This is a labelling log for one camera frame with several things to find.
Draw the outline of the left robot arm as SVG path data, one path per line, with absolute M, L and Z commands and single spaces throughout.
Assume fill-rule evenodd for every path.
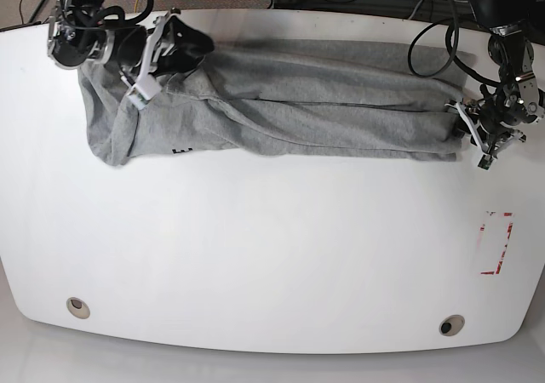
M 499 66 L 499 80 L 482 77 L 461 60 L 455 64 L 480 82 L 481 100 L 456 105 L 472 142 L 480 149 L 479 167 L 488 169 L 498 154 L 526 141 L 517 126 L 544 119 L 544 92 L 532 64 L 530 31 L 544 31 L 544 0 L 468 0 L 478 26 L 490 32 L 488 54 Z

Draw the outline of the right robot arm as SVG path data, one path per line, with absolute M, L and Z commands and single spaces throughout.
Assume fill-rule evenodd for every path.
M 185 24 L 177 9 L 158 16 L 148 29 L 141 23 L 154 0 L 146 0 L 134 18 L 119 6 L 104 7 L 104 1 L 57 0 L 48 36 L 48 55 L 57 66 L 113 63 L 130 89 L 151 98 L 160 90 L 159 76 L 193 71 L 215 49 L 213 40 Z

